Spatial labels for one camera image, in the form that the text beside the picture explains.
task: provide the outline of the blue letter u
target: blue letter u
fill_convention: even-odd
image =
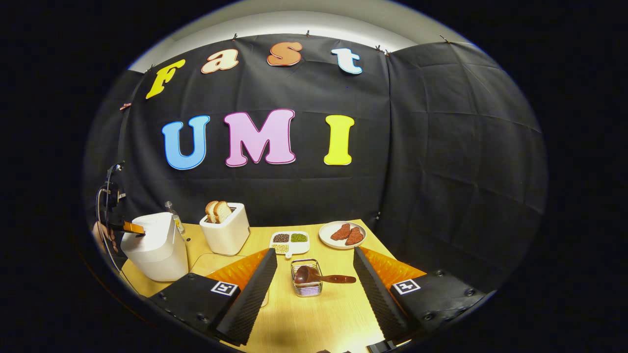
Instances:
[[[190,119],[188,125],[194,133],[194,152],[189,156],[183,156],[179,148],[179,131],[183,129],[183,123],[175,121],[161,129],[166,146],[166,160],[174,169],[187,170],[198,166],[205,159],[205,125],[209,122],[206,115],[195,116]]]

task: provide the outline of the wooden table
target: wooden table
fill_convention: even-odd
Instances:
[[[361,244],[378,253],[394,256],[361,221],[352,220],[367,231]],[[310,236],[310,250],[286,259],[277,255],[277,271],[269,288],[268,304],[260,311],[247,345],[235,347],[244,352],[367,353],[367,346],[384,340],[360,279],[353,267],[354,250],[338,250],[325,245],[318,237],[323,224],[291,227],[251,227],[251,235],[235,256],[214,254],[198,224],[184,224],[190,272],[206,276],[244,256],[268,247],[275,232],[303,231]],[[296,259],[318,260],[323,274],[344,274],[357,278],[352,284],[324,283],[318,296],[298,297],[292,285],[290,262]],[[126,261],[122,272],[135,289],[151,296],[171,282],[147,278],[135,265]]]

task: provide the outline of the metal basket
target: metal basket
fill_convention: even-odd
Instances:
[[[320,292],[323,291],[323,282],[321,281],[308,282],[308,283],[303,283],[300,285],[295,283],[296,270],[298,270],[299,267],[303,265],[312,267],[318,272],[320,276],[323,275],[323,273],[320,270],[320,265],[318,264],[318,261],[316,261],[315,259],[301,259],[301,260],[292,261],[290,263],[290,268],[292,269],[292,285],[295,287],[296,295],[298,296],[319,295]]]

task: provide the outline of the bread slice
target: bread slice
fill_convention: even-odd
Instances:
[[[214,207],[216,206],[217,203],[218,203],[218,201],[211,201],[205,207],[205,213],[207,214],[207,220],[210,223],[216,223],[216,216],[214,215]]]
[[[220,201],[214,207],[214,215],[216,216],[216,223],[223,223],[227,220],[231,214],[231,209],[227,205],[226,201]]]
[[[354,229],[357,229],[357,232],[354,232],[353,229],[351,230],[352,232],[351,234],[349,234],[349,238],[347,239],[345,245],[354,245],[364,239],[364,236],[362,235],[362,233],[360,233],[360,229],[358,229],[357,227]]]
[[[342,240],[349,237],[349,223],[345,223],[336,233],[332,234],[332,240]]]

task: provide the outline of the wooden ladle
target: wooden ladle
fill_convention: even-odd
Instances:
[[[295,283],[302,285],[310,282],[329,282],[329,283],[355,283],[355,277],[342,276],[341,274],[333,274],[331,276],[320,276],[317,271],[309,266],[301,266],[296,270]]]

